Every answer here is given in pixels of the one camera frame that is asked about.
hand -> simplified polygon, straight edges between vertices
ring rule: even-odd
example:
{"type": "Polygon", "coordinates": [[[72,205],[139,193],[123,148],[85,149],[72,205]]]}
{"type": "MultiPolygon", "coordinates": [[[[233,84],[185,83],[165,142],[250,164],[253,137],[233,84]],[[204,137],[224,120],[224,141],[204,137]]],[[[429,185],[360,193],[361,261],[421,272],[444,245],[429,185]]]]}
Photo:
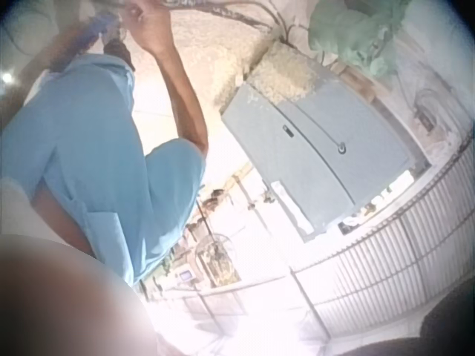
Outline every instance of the hand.
{"type": "Polygon", "coordinates": [[[127,0],[121,15],[135,42],[152,56],[175,49],[170,11],[160,0],[127,0]]]}

man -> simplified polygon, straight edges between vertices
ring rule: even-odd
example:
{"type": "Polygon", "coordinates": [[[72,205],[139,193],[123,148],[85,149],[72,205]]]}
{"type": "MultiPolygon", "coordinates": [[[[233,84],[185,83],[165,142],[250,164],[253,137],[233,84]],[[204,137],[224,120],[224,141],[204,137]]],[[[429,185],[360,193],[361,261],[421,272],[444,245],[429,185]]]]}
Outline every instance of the man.
{"type": "Polygon", "coordinates": [[[41,72],[56,67],[57,57],[84,32],[81,24],[40,53],[4,98],[1,175],[20,184],[67,244],[134,284],[179,240],[200,187],[208,140],[174,46],[169,11],[158,1],[130,0],[122,18],[162,72],[180,138],[144,156],[131,118],[130,53],[118,39],[105,44],[105,55],[74,59],[19,109],[41,72]]]}

foam insulation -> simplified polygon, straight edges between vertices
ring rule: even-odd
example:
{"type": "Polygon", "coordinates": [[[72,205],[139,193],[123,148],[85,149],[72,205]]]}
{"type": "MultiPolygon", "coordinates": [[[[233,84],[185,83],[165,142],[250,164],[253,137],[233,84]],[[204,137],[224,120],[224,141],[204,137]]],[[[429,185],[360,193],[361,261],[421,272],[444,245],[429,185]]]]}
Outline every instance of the foam insulation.
{"type": "Polygon", "coordinates": [[[309,59],[276,42],[249,77],[249,83],[274,105],[296,101],[315,87],[317,73],[309,59]]]}
{"type": "Polygon", "coordinates": [[[219,111],[272,42],[272,34],[208,13],[177,11],[172,21],[175,44],[205,109],[219,111]]]}

cable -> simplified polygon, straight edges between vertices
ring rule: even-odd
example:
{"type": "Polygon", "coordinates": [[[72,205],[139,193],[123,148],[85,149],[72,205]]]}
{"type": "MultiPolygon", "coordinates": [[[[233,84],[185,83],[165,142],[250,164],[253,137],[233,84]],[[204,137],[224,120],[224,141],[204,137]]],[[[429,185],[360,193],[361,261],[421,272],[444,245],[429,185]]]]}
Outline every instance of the cable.
{"type": "Polygon", "coordinates": [[[208,4],[212,4],[212,6],[218,6],[218,7],[228,7],[232,5],[255,5],[255,6],[260,7],[262,10],[266,11],[272,17],[272,19],[274,20],[277,26],[281,26],[281,24],[279,23],[278,17],[268,7],[266,7],[264,4],[262,4],[259,1],[241,0],[241,1],[228,1],[225,3],[215,3],[215,2],[210,1],[208,2],[208,4]]]}
{"type": "Polygon", "coordinates": [[[277,13],[278,18],[281,20],[281,24],[282,24],[282,28],[284,29],[284,33],[287,34],[287,25],[285,23],[285,20],[284,20],[283,16],[279,12],[279,9],[274,5],[274,2],[272,0],[269,0],[269,3],[272,6],[272,8],[275,10],[275,12],[277,13]]]}
{"type": "Polygon", "coordinates": [[[287,38],[287,41],[289,41],[289,37],[290,37],[290,31],[292,31],[294,28],[301,28],[302,30],[305,30],[306,32],[309,32],[310,29],[308,27],[305,27],[301,24],[291,24],[289,26],[289,28],[287,28],[287,32],[286,32],[286,38],[287,38]]]}
{"type": "Polygon", "coordinates": [[[222,17],[223,19],[242,22],[253,28],[267,27],[268,29],[271,29],[271,26],[269,26],[268,24],[264,24],[263,22],[256,21],[254,19],[251,19],[243,15],[242,13],[236,13],[235,11],[226,9],[225,7],[200,8],[200,9],[197,9],[197,11],[209,13],[213,16],[222,17]]]}

blue scrubs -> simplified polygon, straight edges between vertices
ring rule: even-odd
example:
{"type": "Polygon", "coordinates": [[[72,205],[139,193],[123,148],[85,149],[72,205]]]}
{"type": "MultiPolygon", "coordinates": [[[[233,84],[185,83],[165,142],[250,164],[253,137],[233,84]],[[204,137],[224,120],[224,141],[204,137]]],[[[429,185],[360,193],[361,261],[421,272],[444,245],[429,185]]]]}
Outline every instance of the blue scrubs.
{"type": "Polygon", "coordinates": [[[97,258],[129,284],[181,238],[205,168],[184,139],[144,155],[133,87],[123,60],[81,56],[43,84],[1,137],[1,175],[30,199],[43,179],[97,258]]]}

